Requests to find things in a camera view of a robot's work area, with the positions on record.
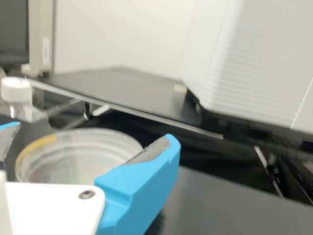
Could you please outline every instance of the white laboratory instrument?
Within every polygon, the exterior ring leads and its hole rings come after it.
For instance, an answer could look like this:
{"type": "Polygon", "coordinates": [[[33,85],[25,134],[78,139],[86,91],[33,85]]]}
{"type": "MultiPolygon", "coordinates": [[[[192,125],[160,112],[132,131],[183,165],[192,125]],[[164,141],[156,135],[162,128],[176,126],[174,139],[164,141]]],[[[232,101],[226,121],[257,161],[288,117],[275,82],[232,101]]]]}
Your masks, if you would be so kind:
{"type": "Polygon", "coordinates": [[[214,113],[313,133],[313,1],[195,0],[183,82],[214,113]]]}

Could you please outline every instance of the blue plastic holder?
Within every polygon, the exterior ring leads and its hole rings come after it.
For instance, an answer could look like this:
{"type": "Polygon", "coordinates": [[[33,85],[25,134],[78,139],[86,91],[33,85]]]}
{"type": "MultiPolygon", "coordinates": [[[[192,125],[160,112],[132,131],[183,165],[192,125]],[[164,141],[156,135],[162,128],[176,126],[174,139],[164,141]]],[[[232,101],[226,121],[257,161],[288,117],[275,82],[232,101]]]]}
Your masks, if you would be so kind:
{"type": "Polygon", "coordinates": [[[161,211],[178,177],[180,143],[167,134],[169,147],[151,161],[125,164],[95,179],[106,195],[97,235],[141,235],[161,211]]]}

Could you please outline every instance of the screw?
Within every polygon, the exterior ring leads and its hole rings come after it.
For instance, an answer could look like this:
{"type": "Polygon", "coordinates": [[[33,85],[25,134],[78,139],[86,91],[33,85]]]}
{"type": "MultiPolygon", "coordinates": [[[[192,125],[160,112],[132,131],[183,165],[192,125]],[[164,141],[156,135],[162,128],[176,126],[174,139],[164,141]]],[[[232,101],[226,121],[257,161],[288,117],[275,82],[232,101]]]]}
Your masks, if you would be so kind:
{"type": "Polygon", "coordinates": [[[91,190],[86,190],[86,191],[83,191],[82,193],[79,194],[79,198],[80,199],[90,199],[92,198],[96,193],[94,191],[91,191],[91,190]]]}

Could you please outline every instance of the white plastic part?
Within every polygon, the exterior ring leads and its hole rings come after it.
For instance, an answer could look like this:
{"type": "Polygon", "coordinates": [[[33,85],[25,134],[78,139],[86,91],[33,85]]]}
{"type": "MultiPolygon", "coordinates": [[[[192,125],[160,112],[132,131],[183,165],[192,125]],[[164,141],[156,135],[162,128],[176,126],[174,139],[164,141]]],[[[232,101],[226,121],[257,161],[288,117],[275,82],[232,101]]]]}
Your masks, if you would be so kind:
{"type": "Polygon", "coordinates": [[[10,221],[10,214],[8,202],[6,198],[6,176],[5,171],[0,170],[0,229],[3,235],[12,235],[12,227],[10,221]]]}
{"type": "Polygon", "coordinates": [[[309,0],[195,0],[183,82],[210,111],[313,132],[311,99],[303,103],[312,8],[309,0]]]}
{"type": "Polygon", "coordinates": [[[105,206],[95,186],[7,182],[5,188],[14,235],[93,235],[105,206]],[[94,196],[79,198],[84,191],[94,196]]]}
{"type": "Polygon", "coordinates": [[[1,97],[7,102],[29,102],[32,99],[30,83],[20,77],[4,77],[1,80],[1,97]]]}

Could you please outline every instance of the metal rod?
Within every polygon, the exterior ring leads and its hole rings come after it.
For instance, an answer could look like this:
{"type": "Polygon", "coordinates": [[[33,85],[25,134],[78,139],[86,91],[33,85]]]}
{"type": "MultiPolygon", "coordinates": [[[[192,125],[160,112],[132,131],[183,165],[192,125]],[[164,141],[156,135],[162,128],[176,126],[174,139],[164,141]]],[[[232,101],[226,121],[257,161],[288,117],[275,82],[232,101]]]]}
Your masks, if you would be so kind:
{"type": "Polygon", "coordinates": [[[51,108],[48,108],[45,110],[45,113],[49,116],[49,117],[52,117],[52,116],[55,116],[57,114],[60,114],[62,112],[64,112],[65,110],[68,110],[69,108],[71,108],[72,106],[78,104],[79,102],[81,102],[81,100],[79,99],[71,99],[67,102],[64,102],[62,104],[58,104],[58,105],[55,105],[51,108]]]}

